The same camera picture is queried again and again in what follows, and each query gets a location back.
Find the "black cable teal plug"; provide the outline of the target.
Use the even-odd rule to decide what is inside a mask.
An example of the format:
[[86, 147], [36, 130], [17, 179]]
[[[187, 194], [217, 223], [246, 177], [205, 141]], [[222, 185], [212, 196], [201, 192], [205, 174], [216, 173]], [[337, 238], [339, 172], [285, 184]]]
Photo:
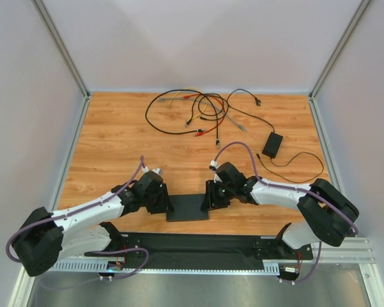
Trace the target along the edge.
[[206, 130], [204, 129], [196, 129], [196, 130], [185, 130], [185, 131], [181, 131], [181, 132], [171, 132], [171, 131], [166, 131], [166, 130], [162, 130], [160, 129], [159, 127], [157, 127], [149, 118], [149, 112], [150, 112], [150, 109], [152, 108], [154, 110], [154, 103], [156, 102], [164, 102], [163, 100], [160, 100], [162, 98], [166, 98], [166, 96], [170, 93], [174, 93], [174, 95], [169, 98], [169, 104], [165, 107], [160, 107], [158, 110], [162, 112], [162, 114], [168, 114], [168, 115], [171, 115], [172, 114], [172, 111], [171, 111], [171, 108], [172, 108], [172, 104], [173, 104], [173, 100], [177, 97], [177, 94], [180, 94], [182, 92], [187, 92], [187, 95], [193, 95], [193, 94], [197, 94], [197, 95], [202, 95], [203, 93], [199, 90], [196, 90], [194, 88], [185, 88], [185, 89], [176, 89], [176, 90], [169, 90], [169, 91], [165, 91], [159, 95], [157, 95], [150, 103], [149, 105], [147, 106], [146, 110], [145, 110], [145, 113], [144, 113], [144, 117], [145, 117], [145, 120], [147, 122], [147, 124], [149, 126], [151, 126], [153, 129], [155, 129], [156, 131], [158, 132], [161, 132], [163, 134], [167, 134], [167, 135], [172, 135], [172, 136], [181, 136], [181, 135], [187, 135], [187, 134], [193, 134], [193, 135], [202, 135], [204, 132], [206, 132]]

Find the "black power adapter brick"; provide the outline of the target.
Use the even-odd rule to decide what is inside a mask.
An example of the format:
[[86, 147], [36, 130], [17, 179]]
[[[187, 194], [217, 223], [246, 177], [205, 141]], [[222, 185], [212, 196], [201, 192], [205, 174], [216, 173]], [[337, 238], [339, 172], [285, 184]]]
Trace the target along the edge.
[[284, 137], [280, 134], [271, 132], [263, 147], [262, 154], [268, 156], [271, 159], [276, 158], [283, 138]]

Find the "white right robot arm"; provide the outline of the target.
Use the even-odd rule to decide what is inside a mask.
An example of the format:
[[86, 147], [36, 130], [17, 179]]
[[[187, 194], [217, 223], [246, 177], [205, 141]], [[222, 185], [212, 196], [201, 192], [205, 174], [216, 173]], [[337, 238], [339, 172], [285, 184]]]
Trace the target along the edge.
[[318, 178], [311, 184], [283, 184], [262, 177], [246, 177], [230, 162], [210, 166], [215, 176], [206, 182], [202, 211], [226, 208], [231, 200], [252, 205], [277, 205], [295, 209], [303, 216], [289, 223], [278, 238], [291, 249], [315, 242], [339, 247], [350, 233], [356, 233], [359, 210], [330, 182]]

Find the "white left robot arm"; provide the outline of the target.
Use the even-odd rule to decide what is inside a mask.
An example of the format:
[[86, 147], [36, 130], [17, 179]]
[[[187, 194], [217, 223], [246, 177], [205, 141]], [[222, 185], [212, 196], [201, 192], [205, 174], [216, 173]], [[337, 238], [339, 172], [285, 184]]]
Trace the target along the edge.
[[140, 179], [117, 185], [103, 196], [71, 209], [33, 210], [10, 239], [10, 249], [30, 277], [47, 272], [57, 261], [70, 256], [102, 255], [119, 249], [123, 244], [112, 219], [141, 207], [150, 214], [170, 209], [161, 172], [159, 168], [146, 170]]

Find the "black network switch box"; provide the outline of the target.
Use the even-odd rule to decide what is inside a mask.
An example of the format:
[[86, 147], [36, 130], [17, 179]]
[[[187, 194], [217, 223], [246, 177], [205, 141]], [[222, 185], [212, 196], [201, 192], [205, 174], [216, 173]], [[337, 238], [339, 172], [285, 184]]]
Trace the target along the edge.
[[171, 195], [171, 210], [166, 214], [167, 222], [205, 221], [209, 219], [208, 211], [202, 211], [204, 194]]

